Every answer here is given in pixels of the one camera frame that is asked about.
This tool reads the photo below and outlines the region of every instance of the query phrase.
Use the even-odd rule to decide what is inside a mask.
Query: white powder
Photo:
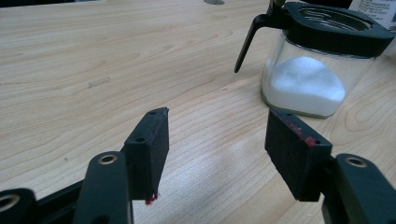
[[[271,72],[270,62],[267,65],[266,72]],[[271,105],[319,116],[332,115],[346,96],[338,76],[321,61],[309,57],[291,58],[276,65],[262,89]]]

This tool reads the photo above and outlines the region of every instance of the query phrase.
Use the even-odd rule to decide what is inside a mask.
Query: wooden table
[[[296,202],[264,150],[261,72],[277,30],[234,63],[261,0],[107,0],[0,9],[0,190],[42,198],[119,150],[168,106],[160,198],[136,223],[322,223]],[[333,155],[373,161],[396,185],[396,59],[380,57],[328,119],[304,118]]]

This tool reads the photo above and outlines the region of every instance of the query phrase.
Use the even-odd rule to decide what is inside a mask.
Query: screw hole
[[[93,219],[91,224],[107,224],[110,222],[110,218],[108,216],[99,216]]]
[[[7,194],[0,197],[0,212],[7,211],[20,201],[18,194]]]
[[[116,160],[117,160],[117,156],[115,155],[105,155],[101,157],[98,162],[102,165],[107,165],[113,163]]]
[[[358,158],[353,158],[353,157],[347,157],[346,162],[360,168],[367,167],[367,163],[365,161],[362,161],[361,159]]]
[[[145,138],[136,138],[136,142],[145,142],[146,139]]]

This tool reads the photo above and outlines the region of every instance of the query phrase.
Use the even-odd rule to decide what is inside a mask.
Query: wood grain
[[[251,20],[267,1],[97,1],[0,9],[0,190],[42,198],[119,150],[150,109],[170,108],[160,198],[136,223],[322,223],[265,153],[261,72],[277,30]],[[396,186],[396,59],[380,57],[328,119],[303,118]]]

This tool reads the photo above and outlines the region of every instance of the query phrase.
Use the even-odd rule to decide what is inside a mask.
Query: red mark
[[[155,200],[157,200],[157,198],[158,198],[158,195],[153,194],[150,199],[146,199],[146,205],[151,205]]]
[[[315,138],[311,136],[305,137],[301,128],[295,126],[288,120],[286,120],[286,122],[289,124],[289,127],[300,137],[300,139],[305,141],[309,147],[314,147],[317,144],[317,140],[315,140]]]
[[[305,142],[308,144],[309,147],[314,147],[317,144],[317,140],[313,137],[306,137]]]

